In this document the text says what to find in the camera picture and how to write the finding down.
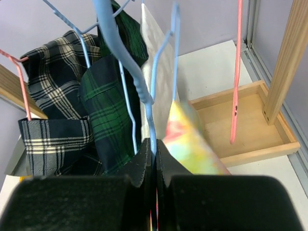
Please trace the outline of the pastel floral garment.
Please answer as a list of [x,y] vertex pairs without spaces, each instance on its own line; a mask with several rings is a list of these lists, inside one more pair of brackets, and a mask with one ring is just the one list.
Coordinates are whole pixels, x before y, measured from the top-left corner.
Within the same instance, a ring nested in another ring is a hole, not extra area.
[[199,129],[196,111],[189,104],[173,101],[163,142],[171,156],[191,173],[229,175]]

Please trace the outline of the white grey garment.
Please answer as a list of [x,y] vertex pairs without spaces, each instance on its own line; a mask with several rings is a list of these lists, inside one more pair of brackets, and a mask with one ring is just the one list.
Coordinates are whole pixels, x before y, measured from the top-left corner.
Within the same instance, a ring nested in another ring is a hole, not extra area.
[[141,36],[148,52],[148,60],[142,65],[141,70],[154,100],[153,120],[156,138],[160,140],[166,135],[172,101],[179,100],[177,84],[174,80],[177,73],[175,58],[178,55],[178,49],[173,49],[169,43],[170,37],[175,36],[178,9],[178,5],[174,4],[170,29],[163,33],[145,3],[141,4]]

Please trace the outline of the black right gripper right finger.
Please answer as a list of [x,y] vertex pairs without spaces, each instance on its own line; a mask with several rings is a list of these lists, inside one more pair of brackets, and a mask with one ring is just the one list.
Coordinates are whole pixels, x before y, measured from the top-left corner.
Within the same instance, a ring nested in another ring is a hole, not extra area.
[[300,231],[283,185],[268,176],[194,175],[157,141],[161,231]]

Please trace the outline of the dark green plaid skirt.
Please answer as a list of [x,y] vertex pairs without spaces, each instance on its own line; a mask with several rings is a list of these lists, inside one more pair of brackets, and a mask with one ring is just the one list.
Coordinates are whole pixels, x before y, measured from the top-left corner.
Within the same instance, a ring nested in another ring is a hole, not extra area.
[[[140,34],[140,24],[122,11],[115,17],[126,49],[139,67],[148,60]],[[111,174],[134,156],[132,121],[129,117],[118,60],[112,55],[98,29],[101,58],[83,75],[80,99],[90,116],[96,149],[103,165],[102,173]],[[140,100],[133,78],[124,69],[130,107],[136,121],[137,148],[141,144]]]

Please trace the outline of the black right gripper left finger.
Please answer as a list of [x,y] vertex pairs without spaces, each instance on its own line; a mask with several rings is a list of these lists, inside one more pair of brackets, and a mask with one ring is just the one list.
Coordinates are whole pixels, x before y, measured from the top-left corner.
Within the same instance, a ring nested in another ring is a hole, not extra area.
[[14,190],[0,220],[3,231],[148,231],[151,149],[112,176],[33,178]]

